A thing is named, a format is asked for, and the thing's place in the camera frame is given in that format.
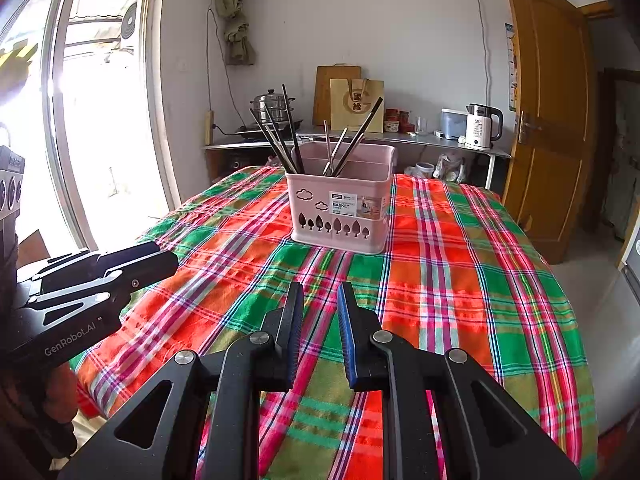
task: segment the white kettle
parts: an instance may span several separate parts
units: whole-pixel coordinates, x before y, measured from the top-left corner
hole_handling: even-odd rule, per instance
[[[469,115],[466,117],[466,141],[470,148],[490,150],[492,142],[502,137],[502,112],[498,108],[486,105],[470,104],[466,109]],[[494,122],[491,116],[498,117],[498,131],[494,135]]]

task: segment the plaid tablecloth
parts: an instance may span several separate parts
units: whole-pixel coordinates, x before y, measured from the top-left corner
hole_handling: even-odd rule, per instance
[[[180,268],[73,362],[81,386],[112,414],[177,351],[219,351],[257,330],[298,280],[300,364],[292,391],[262,401],[260,474],[381,478],[381,396],[354,394],[342,363],[336,294],[349,280],[385,329],[429,351],[467,350],[590,478],[594,397],[574,313],[520,228],[484,189],[403,175],[390,214],[377,256],[298,244],[282,170],[238,171],[143,235],[174,251]]]

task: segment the cloud cutout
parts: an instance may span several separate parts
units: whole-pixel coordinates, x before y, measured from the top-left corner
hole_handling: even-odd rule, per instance
[[[298,191],[296,193],[296,196],[300,199],[300,200],[311,200],[314,197],[314,194],[311,193],[308,189],[301,189],[300,191]]]

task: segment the sliding glass door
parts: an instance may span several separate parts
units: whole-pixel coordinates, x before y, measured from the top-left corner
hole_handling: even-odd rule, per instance
[[[168,211],[140,77],[137,2],[30,0],[1,40],[38,44],[28,83],[0,122],[27,162],[18,236],[39,228],[52,255],[130,244]]]

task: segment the fan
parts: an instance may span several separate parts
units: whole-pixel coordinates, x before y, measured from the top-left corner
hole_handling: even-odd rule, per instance
[[[122,17],[120,25],[120,48],[134,49],[138,42],[136,31],[136,12],[138,3],[132,3]]]

